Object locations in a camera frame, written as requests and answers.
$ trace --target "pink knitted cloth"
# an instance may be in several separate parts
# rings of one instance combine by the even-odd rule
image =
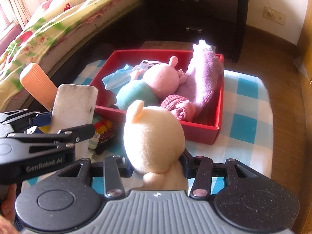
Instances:
[[[195,115],[195,105],[186,97],[169,95],[160,107],[171,112],[178,120],[191,122]]]

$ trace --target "pink plush toy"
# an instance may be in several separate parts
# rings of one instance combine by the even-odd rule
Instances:
[[[143,81],[149,85],[159,99],[164,99],[173,94],[179,85],[187,80],[187,76],[182,69],[176,71],[174,68],[178,61],[176,56],[172,56],[169,64],[160,63],[152,66],[146,72],[145,70],[137,71],[132,80],[137,79],[140,73],[145,72],[142,78]]]
[[[173,94],[181,83],[187,81],[187,76],[180,69],[175,70],[178,58],[172,56],[169,64],[160,63],[153,65],[148,70],[141,69],[131,73],[131,81],[123,86],[116,96],[117,106],[127,110],[129,105],[140,99],[146,106],[157,105],[159,100],[164,100]]]

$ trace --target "checkered tablecloth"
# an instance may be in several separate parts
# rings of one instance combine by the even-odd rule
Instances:
[[[105,61],[93,62],[85,67],[74,84],[89,84]],[[213,145],[187,141],[187,150],[193,155],[224,163],[235,158],[258,172],[270,177],[273,152],[273,116],[269,95],[263,82],[254,76],[224,71],[223,118],[220,135]],[[114,146],[97,156],[89,151],[92,161],[102,161],[109,155],[125,156],[121,147]],[[37,183],[47,175],[24,182],[23,189]],[[125,189],[142,184],[141,177],[123,178]],[[194,180],[189,180],[191,188]],[[92,187],[103,193],[103,178],[95,177]],[[223,188],[223,178],[213,178],[212,194]]]

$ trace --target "purple plush toy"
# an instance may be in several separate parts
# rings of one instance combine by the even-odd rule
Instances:
[[[194,44],[193,48],[194,56],[185,73],[187,81],[174,94],[186,97],[195,104],[196,117],[216,90],[223,64],[204,40],[200,40],[198,45]]]

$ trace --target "human hand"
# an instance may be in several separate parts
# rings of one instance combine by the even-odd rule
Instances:
[[[15,219],[15,201],[16,201],[16,184],[9,185],[7,198],[1,203],[1,211],[4,214],[3,217],[14,222]]]
[[[0,234],[18,234],[18,231],[7,219],[0,216]]]

